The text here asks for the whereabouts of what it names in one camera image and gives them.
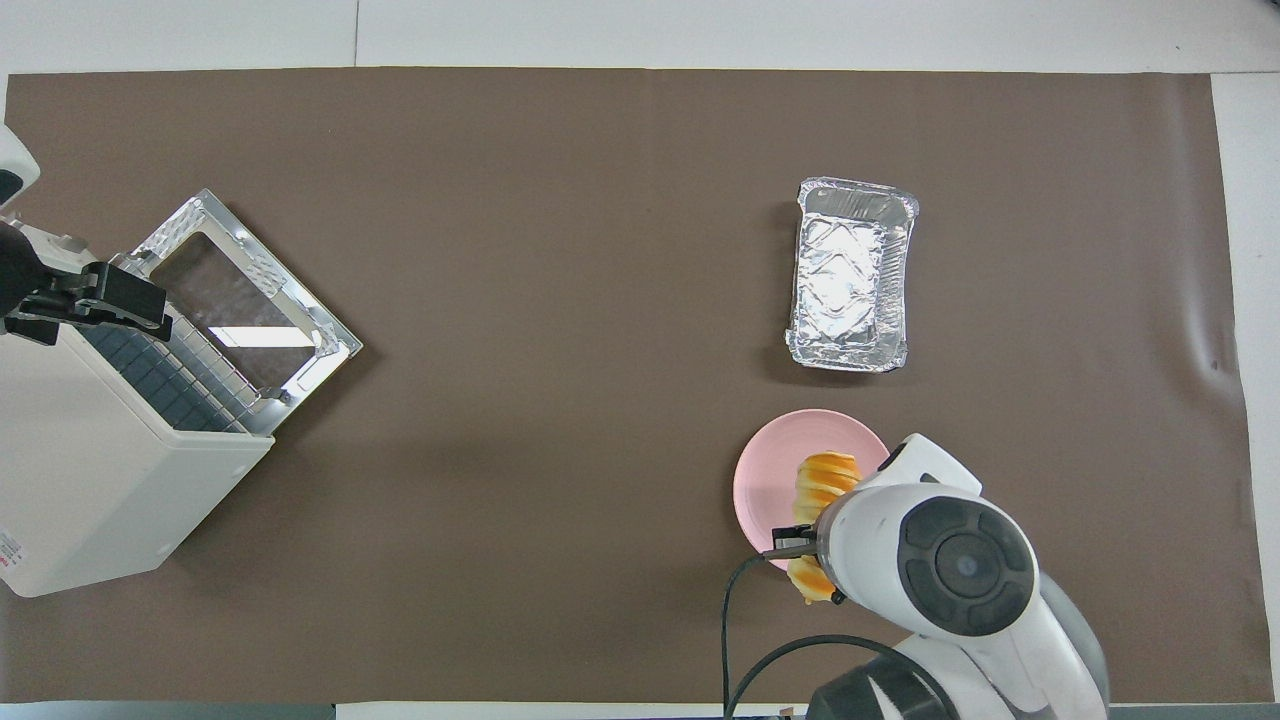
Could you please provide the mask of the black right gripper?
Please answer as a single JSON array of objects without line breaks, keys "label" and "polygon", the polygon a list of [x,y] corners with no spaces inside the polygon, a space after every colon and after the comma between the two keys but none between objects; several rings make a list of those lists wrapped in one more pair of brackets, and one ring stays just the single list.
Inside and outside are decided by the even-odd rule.
[{"label": "black right gripper", "polygon": [[[792,560],[817,557],[819,553],[819,534],[815,523],[777,527],[771,529],[772,547],[764,551],[765,560]],[[832,589],[827,600],[836,606],[847,601],[840,589]]]}]

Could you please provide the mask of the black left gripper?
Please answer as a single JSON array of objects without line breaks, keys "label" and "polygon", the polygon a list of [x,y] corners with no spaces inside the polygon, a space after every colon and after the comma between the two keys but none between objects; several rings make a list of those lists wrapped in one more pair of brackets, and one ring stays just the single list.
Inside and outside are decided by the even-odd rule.
[{"label": "black left gripper", "polygon": [[84,250],[69,251],[68,236],[4,222],[1,237],[4,334],[54,346],[61,325],[91,327],[88,313],[76,307],[84,290],[90,311],[129,320],[131,329],[157,342],[172,340],[174,318],[165,313],[166,291],[148,279],[110,263],[93,263]]}]

